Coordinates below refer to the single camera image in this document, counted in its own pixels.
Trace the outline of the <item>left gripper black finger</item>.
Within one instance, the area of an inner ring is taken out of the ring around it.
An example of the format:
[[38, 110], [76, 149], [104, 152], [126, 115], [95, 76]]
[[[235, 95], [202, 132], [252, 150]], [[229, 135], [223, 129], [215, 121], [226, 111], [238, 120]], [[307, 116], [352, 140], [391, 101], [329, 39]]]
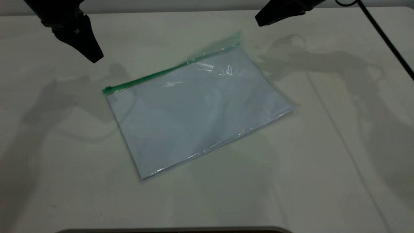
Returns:
[[73, 29], [52, 29], [55, 37], [79, 51], [90, 62], [99, 61], [99, 44], [90, 23], [82, 23]]
[[71, 46], [90, 61], [99, 61], [104, 57], [92, 31], [91, 21], [87, 15], [79, 15], [71, 34]]

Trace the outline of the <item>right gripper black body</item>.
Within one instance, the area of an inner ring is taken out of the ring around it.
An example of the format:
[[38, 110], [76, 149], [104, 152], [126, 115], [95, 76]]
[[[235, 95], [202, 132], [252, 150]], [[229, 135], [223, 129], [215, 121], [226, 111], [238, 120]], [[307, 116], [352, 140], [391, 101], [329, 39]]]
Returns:
[[325, 0], [292, 0], [292, 2], [294, 4], [292, 15], [304, 15], [325, 2]]

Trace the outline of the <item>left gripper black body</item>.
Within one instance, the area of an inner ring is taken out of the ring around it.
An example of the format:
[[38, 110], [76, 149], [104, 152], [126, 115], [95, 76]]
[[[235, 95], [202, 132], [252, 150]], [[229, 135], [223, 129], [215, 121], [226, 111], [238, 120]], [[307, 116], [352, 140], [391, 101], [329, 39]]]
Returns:
[[25, 0], [46, 28], [76, 31], [84, 25], [83, 0]]

